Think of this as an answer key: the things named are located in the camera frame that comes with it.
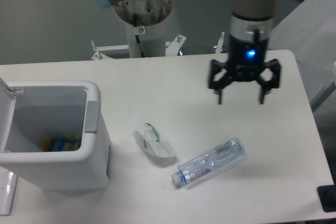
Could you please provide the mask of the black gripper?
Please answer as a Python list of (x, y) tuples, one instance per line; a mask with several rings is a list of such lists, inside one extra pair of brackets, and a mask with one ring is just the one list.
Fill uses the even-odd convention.
[[(234, 81), (257, 81), (260, 85), (258, 101), (264, 103), (265, 96), (272, 89), (280, 87), (281, 65), (278, 59), (265, 61), (268, 39), (261, 40), (261, 33), (253, 33), (251, 41), (229, 37), (227, 62), (212, 59), (209, 66), (208, 88), (218, 96), (222, 104), (223, 90)], [(269, 80), (261, 74), (266, 70), (272, 73)]]

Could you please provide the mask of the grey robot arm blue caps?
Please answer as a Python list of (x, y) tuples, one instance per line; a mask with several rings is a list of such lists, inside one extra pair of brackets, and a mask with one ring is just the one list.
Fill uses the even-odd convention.
[[(155, 28), (170, 15), (172, 0), (95, 0), (102, 8), (113, 7), (129, 29), (132, 58), (165, 56), (165, 42)], [(212, 60), (207, 85), (219, 97), (233, 82), (256, 81), (259, 102), (280, 86), (281, 66), (277, 59), (266, 61), (269, 34), (276, 0), (231, 0), (229, 54), (226, 62)]]

